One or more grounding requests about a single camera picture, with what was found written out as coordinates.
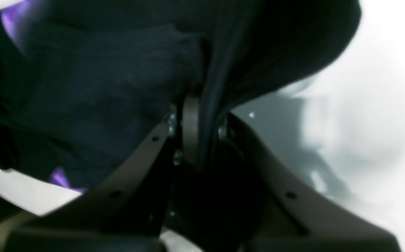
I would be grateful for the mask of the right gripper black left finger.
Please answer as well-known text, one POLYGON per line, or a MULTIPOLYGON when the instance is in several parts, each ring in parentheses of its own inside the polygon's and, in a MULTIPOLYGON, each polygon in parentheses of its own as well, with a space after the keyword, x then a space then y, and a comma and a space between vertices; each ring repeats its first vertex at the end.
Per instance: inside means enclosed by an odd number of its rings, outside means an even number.
POLYGON ((178 109, 121 166, 58 210, 17 226, 6 245, 163 245, 160 232, 176 175, 178 109))

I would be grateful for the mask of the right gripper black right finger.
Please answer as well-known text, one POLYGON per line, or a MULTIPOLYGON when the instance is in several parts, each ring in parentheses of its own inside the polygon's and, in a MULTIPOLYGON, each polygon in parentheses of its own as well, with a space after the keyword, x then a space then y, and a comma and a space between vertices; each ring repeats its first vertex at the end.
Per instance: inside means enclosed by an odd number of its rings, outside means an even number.
POLYGON ((399 252, 395 236, 301 181, 236 115, 226 118, 265 203, 242 252, 399 252))

